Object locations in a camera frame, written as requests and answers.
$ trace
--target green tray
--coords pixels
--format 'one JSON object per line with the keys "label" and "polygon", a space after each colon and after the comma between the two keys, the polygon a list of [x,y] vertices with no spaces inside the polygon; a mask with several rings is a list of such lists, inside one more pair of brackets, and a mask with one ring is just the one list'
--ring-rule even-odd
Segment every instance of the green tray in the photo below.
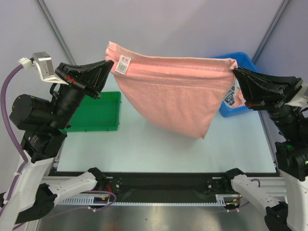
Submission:
{"label": "green tray", "polygon": [[116,131],[119,125],[121,93],[102,92],[100,99],[86,96],[70,121],[71,131]]}

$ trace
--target metal frame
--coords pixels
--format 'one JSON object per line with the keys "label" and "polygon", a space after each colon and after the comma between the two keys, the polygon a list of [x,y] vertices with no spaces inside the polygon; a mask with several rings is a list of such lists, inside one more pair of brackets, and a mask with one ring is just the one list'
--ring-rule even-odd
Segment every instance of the metal frame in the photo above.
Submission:
{"label": "metal frame", "polygon": [[269,38],[271,37],[273,31],[275,30],[278,22],[280,21],[283,13],[285,12],[285,10],[287,9],[287,7],[289,6],[289,3],[291,2],[291,0],[283,0],[282,3],[280,4],[279,9],[277,10],[272,22],[270,23],[270,26],[268,28],[268,30],[266,31],[254,57],[252,58],[252,62],[253,63],[257,63],[263,49],[265,48]]}
{"label": "metal frame", "polygon": [[42,13],[43,17],[45,18],[51,32],[55,36],[57,42],[59,43],[59,46],[61,50],[63,51],[63,54],[67,58],[67,60],[70,62],[70,64],[76,65],[75,59],[72,56],[67,44],[65,43],[56,23],[53,20],[52,15],[50,14],[45,1],[44,0],[35,0],[40,12]]}

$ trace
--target white table surface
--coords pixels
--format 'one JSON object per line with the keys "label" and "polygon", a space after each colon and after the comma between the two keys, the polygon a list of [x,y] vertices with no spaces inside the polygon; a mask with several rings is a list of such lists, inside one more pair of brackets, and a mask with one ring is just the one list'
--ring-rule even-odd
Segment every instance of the white table surface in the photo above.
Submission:
{"label": "white table surface", "polygon": [[[119,90],[112,75],[104,91]],[[69,132],[58,171],[273,173],[274,163],[258,112],[224,118],[217,112],[204,139],[157,127],[122,94],[118,131]]]}

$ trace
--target black bracket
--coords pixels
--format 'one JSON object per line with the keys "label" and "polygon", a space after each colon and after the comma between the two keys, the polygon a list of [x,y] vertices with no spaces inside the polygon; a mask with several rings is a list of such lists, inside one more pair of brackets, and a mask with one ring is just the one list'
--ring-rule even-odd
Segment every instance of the black bracket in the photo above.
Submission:
{"label": "black bracket", "polygon": [[278,205],[266,208],[265,223],[270,231],[291,231],[287,225],[288,205],[279,202]]}

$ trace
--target metal floor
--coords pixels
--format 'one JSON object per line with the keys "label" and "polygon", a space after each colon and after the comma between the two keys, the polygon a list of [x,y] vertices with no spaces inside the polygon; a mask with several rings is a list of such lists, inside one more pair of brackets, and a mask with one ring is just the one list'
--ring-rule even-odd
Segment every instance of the metal floor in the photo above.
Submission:
{"label": "metal floor", "polygon": [[[57,206],[48,216],[74,206]],[[252,206],[229,212],[222,207],[112,206],[44,218],[37,231],[266,231],[264,218]]]}

